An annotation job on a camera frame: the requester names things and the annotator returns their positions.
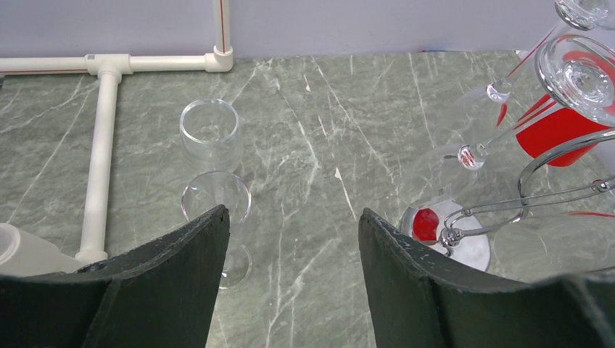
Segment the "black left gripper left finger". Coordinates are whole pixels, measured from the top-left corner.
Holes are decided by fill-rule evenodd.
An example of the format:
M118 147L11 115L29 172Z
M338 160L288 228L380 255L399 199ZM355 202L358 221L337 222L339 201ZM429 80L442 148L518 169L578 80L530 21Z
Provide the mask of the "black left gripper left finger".
M1 277L3 347L204 347L230 237L223 205L73 273Z

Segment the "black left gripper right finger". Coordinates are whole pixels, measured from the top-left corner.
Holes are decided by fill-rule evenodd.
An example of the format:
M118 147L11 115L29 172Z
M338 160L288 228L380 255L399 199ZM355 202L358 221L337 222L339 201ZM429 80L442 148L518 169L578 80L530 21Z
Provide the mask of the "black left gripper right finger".
M358 243L378 347L612 347L614 277L537 283L459 263L364 209Z

